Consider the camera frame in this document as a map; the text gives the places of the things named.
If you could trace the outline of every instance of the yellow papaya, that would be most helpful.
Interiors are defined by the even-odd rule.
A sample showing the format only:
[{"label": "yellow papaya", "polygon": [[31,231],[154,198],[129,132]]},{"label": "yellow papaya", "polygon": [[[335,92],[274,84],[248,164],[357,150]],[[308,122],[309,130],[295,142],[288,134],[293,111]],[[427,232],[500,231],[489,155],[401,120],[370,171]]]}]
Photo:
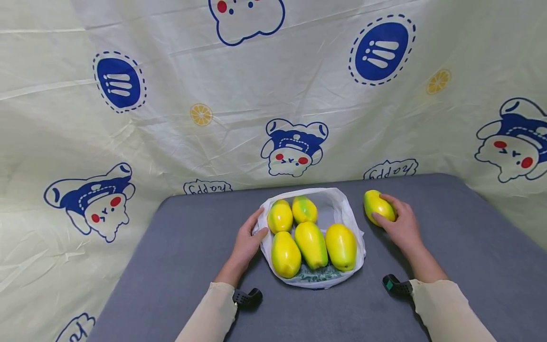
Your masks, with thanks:
[{"label": "yellow papaya", "polygon": [[302,252],[306,264],[312,270],[327,266],[329,257],[325,238],[313,222],[302,222],[294,230],[294,241]]},{"label": "yellow papaya", "polygon": [[302,222],[317,222],[317,207],[306,196],[293,198],[293,216],[297,224]]},{"label": "yellow papaya", "polygon": [[300,270],[302,254],[293,237],[287,231],[280,231],[273,237],[272,265],[274,271],[283,278],[292,278]]},{"label": "yellow papaya", "polygon": [[325,234],[325,243],[334,267],[342,272],[355,267],[357,239],[348,227],[340,223],[331,225]]},{"label": "yellow papaya", "polygon": [[268,213],[268,227],[274,234],[291,230],[293,227],[293,212],[290,209],[289,202],[285,200],[275,201]]},{"label": "yellow papaya", "polygon": [[380,195],[381,193],[377,190],[368,190],[363,196],[363,204],[365,207],[366,216],[372,223],[376,224],[378,227],[381,226],[373,218],[373,212],[377,212],[378,214],[384,216],[392,222],[394,222],[396,219],[395,210],[393,210],[393,207],[391,206],[391,204],[389,204],[388,201],[380,198]]}]

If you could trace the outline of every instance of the lemon slice print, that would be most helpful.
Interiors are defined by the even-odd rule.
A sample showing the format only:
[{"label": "lemon slice print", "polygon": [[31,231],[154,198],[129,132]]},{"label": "lemon slice print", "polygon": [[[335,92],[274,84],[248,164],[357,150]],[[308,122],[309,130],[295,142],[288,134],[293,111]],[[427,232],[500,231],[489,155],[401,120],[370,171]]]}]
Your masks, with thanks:
[{"label": "lemon slice print", "polygon": [[446,87],[451,77],[450,71],[447,69],[437,71],[437,73],[429,79],[426,90],[427,93],[433,95],[440,92]]},{"label": "lemon slice print", "polygon": [[207,126],[213,119],[213,111],[203,103],[196,103],[190,108],[192,120],[198,126]]}]

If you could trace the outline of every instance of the blue hat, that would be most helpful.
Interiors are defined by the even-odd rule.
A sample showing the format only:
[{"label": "blue hat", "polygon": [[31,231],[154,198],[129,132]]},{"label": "blue hat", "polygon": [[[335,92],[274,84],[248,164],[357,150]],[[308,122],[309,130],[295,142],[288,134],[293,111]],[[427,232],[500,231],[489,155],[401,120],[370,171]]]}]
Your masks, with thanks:
[{"label": "blue hat", "polygon": [[[288,130],[281,128],[282,124],[289,124]],[[313,156],[321,149],[321,144],[327,139],[328,128],[321,122],[314,122],[307,126],[293,125],[284,119],[275,119],[266,125],[268,135],[274,145],[274,149],[289,147]]]},{"label": "blue hat", "polygon": [[66,208],[84,215],[87,207],[98,198],[112,194],[133,196],[135,186],[130,183],[132,170],[129,164],[121,163],[106,175],[88,179],[61,179],[50,185],[44,193],[44,200],[54,208]]},{"label": "blue hat", "polygon": [[539,153],[538,162],[547,161],[547,119],[545,113],[534,102],[526,98],[512,98],[507,100],[499,110],[502,116],[499,135],[510,137],[526,137],[526,141],[533,144]]}]

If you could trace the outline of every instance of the gray tabletop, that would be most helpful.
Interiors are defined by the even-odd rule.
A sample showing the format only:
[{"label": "gray tabletop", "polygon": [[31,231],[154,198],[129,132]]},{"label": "gray tabletop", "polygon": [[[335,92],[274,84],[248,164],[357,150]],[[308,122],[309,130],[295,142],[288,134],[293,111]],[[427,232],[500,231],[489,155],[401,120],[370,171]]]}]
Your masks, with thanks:
[{"label": "gray tabletop", "polygon": [[152,219],[89,341],[174,341],[245,219],[267,198],[309,187],[346,194],[364,231],[363,267],[342,284],[313,291],[285,285],[259,252],[240,288],[258,287],[263,303],[256,312],[238,313],[226,341],[428,340],[412,304],[382,287],[389,273],[401,280],[412,274],[387,235],[366,219],[369,189],[412,205],[424,243],[498,342],[546,340],[547,254],[460,180],[435,174],[171,197]]}]

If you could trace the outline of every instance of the cream-colored cloth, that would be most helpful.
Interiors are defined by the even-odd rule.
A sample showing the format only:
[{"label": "cream-colored cloth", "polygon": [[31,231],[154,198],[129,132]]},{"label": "cream-colored cloth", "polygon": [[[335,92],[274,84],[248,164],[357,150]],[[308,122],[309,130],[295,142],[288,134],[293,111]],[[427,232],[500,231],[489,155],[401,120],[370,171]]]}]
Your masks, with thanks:
[{"label": "cream-colored cloth", "polygon": [[422,317],[432,342],[496,342],[456,283],[423,283],[416,279],[410,283],[416,313]]},{"label": "cream-colored cloth", "polygon": [[209,285],[175,342],[222,342],[235,320],[234,287],[226,283]]},{"label": "cream-colored cloth", "polygon": [[[496,342],[468,304],[457,284],[449,280],[423,283],[411,280],[416,313],[432,342]],[[234,287],[211,283],[175,342],[222,342],[234,322]]]}]

